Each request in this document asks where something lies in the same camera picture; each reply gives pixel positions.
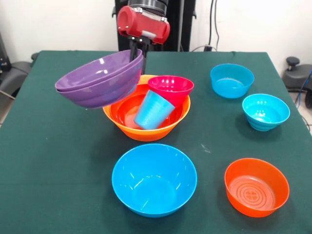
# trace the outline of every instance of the floor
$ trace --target floor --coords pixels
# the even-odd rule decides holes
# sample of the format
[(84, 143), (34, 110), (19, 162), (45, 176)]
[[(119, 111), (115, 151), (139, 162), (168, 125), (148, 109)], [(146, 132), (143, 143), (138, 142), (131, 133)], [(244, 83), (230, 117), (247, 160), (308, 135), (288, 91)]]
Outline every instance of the floor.
[[(291, 97), (293, 100), (296, 99), (298, 93), (290, 93)], [(305, 94), (302, 94), (302, 97), (301, 97), (301, 105), (299, 106), (298, 110), (299, 110), (299, 113), (307, 120), (308, 124), (310, 124), (310, 133), (312, 135), (312, 109), (307, 109), (305, 104), (304, 104), (304, 100), (305, 100)], [(13, 104), (13, 100), (10, 100), (7, 102), (7, 105), (4, 107), (3, 111), (0, 111), (0, 127), (1, 125), (3, 124), (6, 116), (8, 115), (11, 107), (12, 107), (12, 104)]]

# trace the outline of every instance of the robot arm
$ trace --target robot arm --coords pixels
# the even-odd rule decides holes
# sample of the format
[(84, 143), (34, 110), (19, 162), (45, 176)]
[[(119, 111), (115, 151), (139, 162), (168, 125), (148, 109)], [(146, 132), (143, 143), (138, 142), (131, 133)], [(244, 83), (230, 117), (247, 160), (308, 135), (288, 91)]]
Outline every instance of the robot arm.
[(151, 43), (163, 44), (169, 36), (170, 25), (166, 12), (169, 0), (128, 0), (117, 16), (118, 32), (130, 40), (130, 61), (137, 54), (137, 44), (143, 45), (146, 58)]

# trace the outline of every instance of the green tablecloth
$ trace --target green tablecloth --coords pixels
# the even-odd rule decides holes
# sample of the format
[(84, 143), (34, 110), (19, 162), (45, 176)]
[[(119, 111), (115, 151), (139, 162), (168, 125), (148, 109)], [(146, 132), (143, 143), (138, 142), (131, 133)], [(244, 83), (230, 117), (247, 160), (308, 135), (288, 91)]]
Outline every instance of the green tablecloth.
[[(159, 142), (186, 153), (198, 173), (191, 200), (175, 214), (140, 217), (115, 196), (111, 173), (119, 157), (142, 144), (124, 135), (101, 109), (65, 100), (54, 83), (109, 52), (41, 52), (0, 129), (1, 234), (222, 234), (312, 233), (312, 141), (266, 53), (149, 53), (147, 74), (172, 74), (195, 83), (191, 110)], [(217, 96), (210, 70), (220, 63), (247, 66), (249, 94), (283, 99), (291, 116), (269, 132), (253, 130), (241, 102)], [(234, 160), (269, 161), (288, 178), (291, 195), (267, 218), (253, 219), (228, 202), (224, 172)]]

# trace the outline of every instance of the large orange bowl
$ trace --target large orange bowl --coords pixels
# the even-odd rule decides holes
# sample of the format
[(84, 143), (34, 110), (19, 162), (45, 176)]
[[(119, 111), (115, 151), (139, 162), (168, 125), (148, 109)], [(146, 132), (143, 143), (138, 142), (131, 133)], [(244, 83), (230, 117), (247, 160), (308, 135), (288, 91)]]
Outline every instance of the large orange bowl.
[(275, 166), (260, 159), (242, 158), (233, 162), (224, 180), (230, 203), (250, 217), (272, 214), (289, 197), (286, 177)]
[(128, 137), (138, 141), (155, 141), (165, 137), (181, 120), (185, 118), (191, 107), (189, 96), (175, 108), (158, 129), (142, 130), (134, 123), (140, 104), (149, 90), (148, 80), (154, 76), (143, 75), (136, 90), (125, 99), (103, 107), (105, 115)]

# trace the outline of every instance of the bowl rim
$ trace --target bowl rim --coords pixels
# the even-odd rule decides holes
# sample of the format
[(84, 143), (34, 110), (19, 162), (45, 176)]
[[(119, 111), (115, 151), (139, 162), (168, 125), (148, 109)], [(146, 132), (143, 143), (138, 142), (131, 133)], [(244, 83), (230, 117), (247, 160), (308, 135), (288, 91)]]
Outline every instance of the bowl rim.
[[(227, 174), (228, 170), (229, 170), (234, 164), (238, 163), (239, 161), (244, 161), (244, 160), (255, 160), (255, 161), (260, 161), (260, 162), (262, 162), (262, 163), (268, 164), (268, 165), (272, 166), (275, 170), (277, 170), (277, 171), (282, 175), (282, 177), (285, 179), (285, 182), (286, 182), (286, 185), (287, 185), (287, 197), (286, 197), (285, 201), (284, 201), (281, 205), (279, 205), (279, 206), (277, 206), (277, 207), (274, 207), (274, 208), (272, 208), (272, 209), (259, 210), (259, 209), (255, 209), (255, 208), (250, 207), (250, 206), (246, 206), (245, 204), (241, 203), (236, 197), (234, 197), (234, 196), (232, 195), (232, 193), (230, 193), (230, 188), (228, 187), (227, 182), (226, 182), (226, 174)], [(227, 192), (230, 193), (231, 196), (232, 196), (232, 198), (235, 199), (239, 204), (243, 205), (244, 207), (247, 207), (248, 209), (251, 209), (251, 210), (253, 210), (253, 211), (258, 211), (258, 212), (259, 212), (259, 211), (260, 211), (260, 212), (268, 212), (268, 211), (273, 212), (273, 211), (278, 210), (278, 209), (281, 208), (283, 205), (285, 205), (285, 203), (288, 201), (288, 198), (289, 198), (289, 195), (290, 195), (290, 187), (289, 187), (289, 183), (288, 183), (288, 180), (287, 180), (286, 176), (285, 176), (277, 167), (275, 167), (273, 164), (271, 164), (271, 163), (269, 163), (269, 162), (267, 162), (267, 161), (258, 159), (258, 158), (253, 158), (253, 157), (244, 157), (244, 158), (240, 158), (240, 159), (237, 159), (237, 160), (231, 162), (230, 165), (229, 165), (229, 166), (227, 167), (227, 169), (225, 170), (225, 173), (224, 173), (224, 184), (225, 184), (225, 188), (226, 188)]]
[(114, 124), (116, 124), (122, 130), (129, 130), (131, 132), (136, 132), (136, 133), (155, 133), (155, 132), (167, 130), (167, 129), (170, 129), (170, 128), (176, 126), (178, 123), (180, 123), (187, 116), (187, 114), (188, 114), (188, 112), (190, 111), (190, 108), (191, 108), (191, 99), (190, 99), (189, 95), (187, 96), (187, 99), (185, 101), (189, 102), (190, 104), (188, 105), (188, 108), (187, 108), (186, 112), (184, 113), (184, 115), (178, 121), (176, 121), (176, 122), (174, 122), (174, 123), (172, 123), (172, 124), (170, 124), (170, 125), (168, 125), (166, 127), (152, 129), (152, 130), (141, 130), (141, 129), (129, 128), (129, 127), (126, 127), (126, 126), (116, 122), (115, 120), (113, 120), (111, 118), (111, 115), (108, 114), (106, 112), (106, 110), (105, 110), (106, 108), (108, 108), (110, 110), (112, 105), (104, 106), (103, 107), (103, 111), (104, 111), (105, 115), (109, 118), (109, 120), (111, 120)]
[[(189, 89), (186, 89), (186, 90), (182, 90), (182, 91), (166, 91), (166, 90), (161, 90), (161, 89), (158, 89), (157, 87), (151, 85), (152, 80), (153, 80), (153, 79), (156, 79), (156, 78), (158, 78), (158, 77), (175, 77), (175, 78), (181, 78), (181, 79), (186, 80), (187, 82), (189, 82), (189, 83), (192, 85), (192, 87), (189, 88)], [(153, 89), (155, 89), (155, 90), (157, 90), (157, 91), (166, 92), (166, 93), (174, 93), (174, 94), (192, 91), (192, 90), (194, 89), (194, 86), (195, 86), (195, 85), (194, 85), (194, 82), (191, 81), (190, 79), (187, 79), (187, 78), (185, 78), (185, 77), (172, 76), (172, 75), (154, 76), (154, 77), (150, 78), (150, 79), (147, 81), (147, 84), (148, 84), (148, 86), (150, 86), (151, 88), (153, 88)]]
[(287, 114), (287, 117), (284, 119), (284, 120), (281, 120), (281, 121), (278, 121), (278, 122), (266, 122), (266, 121), (260, 121), (262, 123), (266, 123), (266, 124), (281, 124), (283, 122), (285, 122), (286, 120), (288, 120), (289, 116), (291, 115), (291, 111), (289, 109), (289, 106), (280, 98), (276, 97), (276, 96), (273, 96), (273, 95), (270, 95), (270, 94), (251, 94), (251, 95), (248, 95), (247, 97), (244, 98), (243, 102), (242, 102), (242, 107), (243, 107), (243, 111), (245, 112), (246, 115), (248, 115), (250, 118), (252, 119), (255, 119), (254, 117), (252, 117), (249, 113), (247, 113), (247, 111), (245, 110), (245, 107), (244, 107), (244, 102), (245, 100), (247, 100), (248, 98), (250, 98), (251, 96), (270, 96), (270, 97), (273, 97), (275, 99), (277, 99), (278, 101), (280, 101), (283, 105), (285, 105), (287, 107), (287, 110), (288, 110), (288, 114)]
[[(90, 87), (90, 86), (93, 86), (93, 85), (95, 85), (95, 84), (98, 84), (98, 83), (99, 83), (99, 80), (101, 80), (101, 79), (102, 79), (103, 77), (105, 77), (105, 76), (103, 76), (103, 77), (101, 77), (101, 78), (98, 78), (98, 79), (95, 79), (95, 80), (93, 80), (93, 81), (86, 82), (86, 83), (84, 83), (84, 84), (73, 85), (73, 86), (69, 86), (69, 87), (66, 87), (66, 88), (62, 88), (62, 91), (59, 90), (59, 89), (57, 88), (57, 84), (59, 84), (60, 80), (63, 79), (64, 77), (66, 77), (67, 75), (69, 75), (70, 73), (75, 72), (75, 71), (77, 71), (77, 70), (79, 70), (79, 69), (81, 69), (81, 68), (84, 68), (84, 67), (88, 66), (89, 64), (91, 64), (91, 63), (93, 63), (93, 62), (95, 62), (95, 61), (97, 61), (97, 60), (99, 60), (99, 59), (102, 59), (102, 58), (105, 58), (105, 57), (114, 56), (114, 55), (119, 54), (119, 53), (122, 54), (122, 53), (125, 53), (126, 51), (130, 51), (130, 50), (122, 50), (122, 51), (112, 52), (112, 53), (109, 54), (109, 55), (106, 55), (106, 56), (97, 58), (97, 59), (95, 59), (95, 60), (93, 60), (93, 61), (91, 61), (91, 62), (88, 62), (88, 63), (86, 63), (86, 64), (84, 64), (84, 65), (82, 65), (82, 66), (80, 66), (80, 67), (78, 67), (78, 68), (76, 68), (76, 69), (74, 69), (74, 70), (68, 72), (68, 73), (66, 73), (65, 75), (63, 75), (60, 79), (58, 79), (58, 80), (55, 82), (55, 84), (54, 84), (55, 89), (56, 89), (58, 92), (70, 92), (70, 91), (81, 90), (81, 89), (84, 89), (84, 88), (88, 88), (88, 87)], [(119, 67), (117, 70), (113, 71), (112, 73), (107, 74), (106, 76), (109, 77), (107, 80), (110, 80), (111, 78), (113, 78), (113, 77), (115, 77), (116, 75), (118, 75), (118, 74), (120, 73), (120, 71), (121, 71), (123, 68), (125, 68), (125, 67), (126, 67), (126, 70), (129, 70), (130, 67), (136, 65), (136, 62), (137, 62), (138, 60), (143, 59), (142, 51), (141, 51), (140, 49), (138, 49), (138, 53), (139, 53), (139, 55), (137, 55), (137, 57), (136, 57), (133, 61), (129, 62), (129, 63), (126, 64), (125, 66)]]
[[(122, 158), (123, 158), (124, 156), (126, 156), (126, 155), (127, 155), (128, 153), (130, 153), (131, 151), (136, 150), (137, 148), (149, 147), (149, 146), (151, 146), (151, 145), (158, 145), (158, 146), (161, 146), (161, 147), (169, 147), (169, 148), (172, 148), (172, 149), (174, 149), (174, 150), (180, 152), (180, 153), (186, 158), (186, 160), (188, 160), (188, 161), (190, 162), (191, 167), (192, 167), (192, 169), (194, 170), (194, 173), (195, 173), (195, 185), (194, 185), (194, 188), (193, 188), (193, 190), (191, 191), (191, 194), (189, 195), (189, 197), (188, 197), (183, 203), (181, 203), (178, 207), (175, 207), (174, 209), (170, 209), (170, 210), (168, 210), (168, 211), (166, 211), (166, 212), (162, 212), (162, 213), (146, 213), (146, 212), (142, 212), (142, 211), (139, 211), (139, 210), (136, 210), (136, 209), (130, 207), (130, 206), (129, 206), (128, 204), (126, 204), (126, 203), (119, 197), (119, 195), (116, 193), (115, 187), (114, 187), (114, 182), (113, 182), (113, 181), (114, 181), (114, 174), (115, 174), (116, 165), (122, 160)], [(160, 143), (150, 143), (150, 144), (142, 144), (142, 145), (136, 146), (136, 147), (134, 147), (134, 148), (128, 150), (127, 152), (125, 152), (125, 153), (118, 159), (118, 161), (115, 163), (114, 168), (113, 168), (113, 171), (112, 171), (112, 186), (113, 186), (113, 190), (114, 190), (115, 195), (116, 195), (116, 196), (118, 197), (118, 199), (119, 199), (126, 207), (128, 207), (129, 209), (131, 209), (131, 210), (133, 210), (133, 211), (135, 211), (135, 212), (137, 212), (137, 213), (145, 214), (145, 215), (161, 215), (161, 214), (170, 214), (170, 213), (172, 213), (172, 212), (174, 212), (174, 211), (177, 211), (178, 209), (180, 209), (182, 206), (184, 206), (184, 205), (192, 198), (192, 196), (193, 196), (193, 194), (195, 193), (196, 188), (197, 188), (197, 180), (198, 180), (197, 177), (198, 177), (198, 176), (197, 176), (197, 170), (196, 170), (196, 167), (195, 167), (194, 163), (193, 163), (192, 160), (191, 160), (185, 153), (183, 153), (181, 150), (179, 150), (178, 148), (173, 147), (173, 146), (171, 146), (171, 145), (160, 144)]]
[[(231, 66), (235, 66), (235, 67), (240, 67), (240, 68), (244, 68), (246, 69), (253, 77), (253, 79), (250, 81), (250, 84), (247, 84), (247, 85), (243, 85), (244, 88), (247, 88), (247, 87), (250, 87), (253, 83), (254, 83), (254, 74), (251, 70), (249, 70), (247, 67), (245, 66), (242, 66), (242, 65), (239, 65), (239, 64), (235, 64), (235, 63), (222, 63), (222, 64), (218, 64), (217, 66), (214, 66), (211, 71), (210, 71), (210, 78), (211, 78), (211, 81), (213, 81), (212, 79), (212, 72), (218, 68), (218, 67), (222, 67), (224, 65), (231, 65)], [(231, 89), (241, 89), (241, 87), (237, 88), (237, 87), (231, 87)]]

